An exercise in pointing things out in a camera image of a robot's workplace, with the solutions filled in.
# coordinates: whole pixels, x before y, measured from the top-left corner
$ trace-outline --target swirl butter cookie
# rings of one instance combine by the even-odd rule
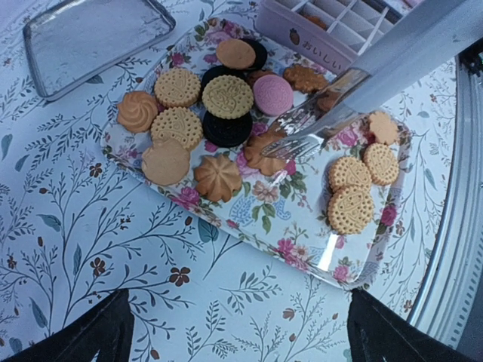
[[[341,157],[329,170],[329,183],[332,191],[345,186],[360,186],[365,190],[371,188],[371,174],[364,162],[355,157]]]
[[[195,169],[196,190],[208,200],[228,202],[234,191],[242,188],[242,177],[236,163],[225,155],[205,156]]]
[[[371,173],[372,182],[376,185],[391,185],[398,179],[398,160],[386,145],[381,143],[370,145],[364,153],[364,163]]]
[[[174,138],[188,151],[192,151],[203,138],[202,122],[187,108],[174,107],[165,110],[151,125],[153,140]]]
[[[202,99],[212,115],[223,119],[240,118],[254,104],[250,86],[233,75],[221,75],[210,81],[203,91]]]
[[[196,103],[202,83],[188,69],[173,68],[162,73],[154,84],[154,93],[165,107],[190,107]]]
[[[126,93],[117,107],[118,122],[133,133],[146,132],[158,114],[156,99],[137,90]]]
[[[329,223],[339,234],[360,234],[373,216],[372,197],[361,187],[343,187],[329,201]]]

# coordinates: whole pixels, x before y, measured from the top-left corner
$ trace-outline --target strawberry icon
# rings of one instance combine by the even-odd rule
[[[294,45],[300,44],[300,36],[294,28],[290,29],[290,40]]]

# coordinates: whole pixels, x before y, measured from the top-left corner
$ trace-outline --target flower-shaped cookie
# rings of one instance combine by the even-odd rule
[[[272,176],[276,172],[283,170],[286,165],[285,160],[263,157],[260,154],[266,146],[280,139],[281,136],[273,132],[265,132],[259,136],[250,137],[245,146],[247,166],[260,170],[262,175],[265,176]]]
[[[195,169],[195,180],[200,195],[213,202],[228,202],[233,192],[242,188],[238,167],[225,155],[203,157],[202,165]]]

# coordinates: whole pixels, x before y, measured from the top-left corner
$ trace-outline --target chocolate sandwich cookie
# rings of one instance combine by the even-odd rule
[[[265,66],[266,60],[269,56],[265,47],[258,41],[250,38],[243,38],[241,40],[250,45],[255,51],[255,61],[250,67],[247,68],[247,70],[262,69]]]
[[[208,141],[218,147],[236,147],[250,136],[253,124],[250,112],[240,118],[226,120],[206,111],[203,118],[203,134]]]
[[[234,75],[235,77],[243,79],[244,81],[246,80],[243,72],[239,70],[226,68],[225,66],[214,66],[213,68],[207,70],[202,77],[202,93],[210,81],[220,77],[221,75]]]

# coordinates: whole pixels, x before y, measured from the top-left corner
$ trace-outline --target tablecloth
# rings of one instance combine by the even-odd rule
[[[17,8],[0,31],[0,358],[129,288],[134,361],[350,360],[347,292],[224,232],[204,242],[196,216],[117,169],[98,144],[109,105],[183,33],[215,14],[253,27],[257,3],[164,1],[177,20],[169,38],[49,103],[33,87],[21,30],[55,2]],[[365,288],[403,318],[445,203],[454,67],[441,65],[384,106],[411,129],[412,149],[401,206],[384,210],[392,237]]]

